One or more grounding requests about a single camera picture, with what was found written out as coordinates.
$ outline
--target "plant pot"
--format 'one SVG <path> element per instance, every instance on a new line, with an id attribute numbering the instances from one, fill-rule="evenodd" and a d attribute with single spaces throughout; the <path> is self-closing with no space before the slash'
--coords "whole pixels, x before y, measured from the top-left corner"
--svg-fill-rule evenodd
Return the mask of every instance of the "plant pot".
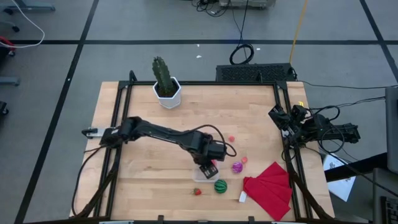
<path id="1" fill-rule="evenodd" d="M 164 106 L 167 109 L 175 108 L 176 106 L 178 106 L 181 103 L 181 86 L 175 77 L 171 77 L 171 78 L 172 78 L 173 83 L 178 88 L 178 90 L 174 93 L 173 97 L 160 97 L 157 94 L 157 82 L 152 87 L 157 99 L 159 100 L 159 104 Z"/>

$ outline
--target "yellow cable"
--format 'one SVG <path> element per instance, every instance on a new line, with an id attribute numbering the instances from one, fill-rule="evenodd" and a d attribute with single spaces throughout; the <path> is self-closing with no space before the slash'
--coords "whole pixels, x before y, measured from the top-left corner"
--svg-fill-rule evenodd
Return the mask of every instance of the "yellow cable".
<path id="1" fill-rule="evenodd" d="M 304 14 L 305 14 L 305 9 L 307 8 L 307 3 L 308 3 L 308 0 L 305 0 L 303 9 L 301 10 L 300 20 L 298 21 L 298 25 L 297 25 L 297 28 L 296 28 L 296 33 L 294 34 L 292 50 L 290 51 L 290 57 L 289 57 L 289 63 L 290 64 L 292 64 L 294 46 L 296 45 L 297 36 L 299 35 L 299 31 L 300 31 L 300 28 L 301 28 L 301 22 L 303 21 L 303 17 L 304 17 Z"/>

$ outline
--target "red cloth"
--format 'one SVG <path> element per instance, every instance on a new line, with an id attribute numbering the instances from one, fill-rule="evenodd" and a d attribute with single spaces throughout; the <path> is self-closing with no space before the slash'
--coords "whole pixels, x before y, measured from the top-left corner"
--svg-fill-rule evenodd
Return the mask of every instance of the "red cloth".
<path id="1" fill-rule="evenodd" d="M 243 190 L 275 221 L 280 221 L 290 210 L 289 175 L 276 162 L 256 178 L 245 177 Z"/>

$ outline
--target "toy watermelon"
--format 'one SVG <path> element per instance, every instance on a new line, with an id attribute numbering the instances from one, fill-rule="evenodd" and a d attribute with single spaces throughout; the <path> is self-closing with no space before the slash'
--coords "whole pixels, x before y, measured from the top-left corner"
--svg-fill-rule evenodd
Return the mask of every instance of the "toy watermelon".
<path id="1" fill-rule="evenodd" d="M 226 192 L 227 189 L 227 185 L 225 180 L 217 180 L 214 183 L 214 189 L 216 190 L 217 193 L 222 194 L 224 192 Z"/>

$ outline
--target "wooden table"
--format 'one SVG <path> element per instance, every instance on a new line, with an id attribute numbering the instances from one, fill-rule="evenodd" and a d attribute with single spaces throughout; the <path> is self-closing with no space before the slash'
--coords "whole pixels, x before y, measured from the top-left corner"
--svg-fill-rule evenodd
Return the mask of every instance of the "wooden table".
<path id="1" fill-rule="evenodd" d="M 109 127 L 117 86 L 117 82 L 102 83 L 93 127 Z M 280 157 L 280 131 L 268 116 L 268 112 L 275 106 L 273 88 L 224 85 L 190 85 L 182 88 L 181 105 L 167 110 L 159 105 L 151 86 L 133 86 L 128 116 L 140 116 L 151 123 L 181 131 L 212 124 L 226 138 L 229 135 L 235 136 L 233 146 L 238 156 L 226 157 L 219 168 L 220 178 L 228 183 L 227 192 L 217 194 L 213 184 L 195 183 L 192 180 L 192 158 L 177 145 L 141 138 L 123 146 L 111 218 L 156 220 L 158 215 L 164 215 L 165 220 L 247 221 L 248 216 L 254 216 L 256 221 L 272 220 L 251 198 L 246 203 L 239 203 L 238 198 L 243 187 L 243 177 L 256 177 L 274 161 L 283 168 L 286 167 Z M 299 101 L 304 106 L 308 105 L 302 83 L 288 83 L 288 88 L 291 105 L 299 104 Z M 210 128 L 201 131 L 213 134 L 215 139 L 220 138 Z M 99 139 L 88 140 L 86 149 L 98 147 L 98 143 Z M 318 149 L 316 143 L 310 143 L 308 147 Z M 103 149 L 97 153 L 83 169 L 76 195 L 77 211 L 86 205 L 98 188 L 104 152 Z M 302 149 L 301 152 L 309 191 L 325 211 L 334 216 L 320 156 L 308 149 Z M 232 163 L 244 156 L 248 158 L 248 163 L 242 173 L 232 173 Z M 192 194 L 195 187 L 202 190 L 201 196 Z M 304 217 L 302 195 L 299 189 L 297 192 L 301 216 Z M 101 215 L 104 214 L 107 199 L 106 192 Z M 283 220 L 294 220 L 291 201 L 290 207 L 292 209 Z"/>

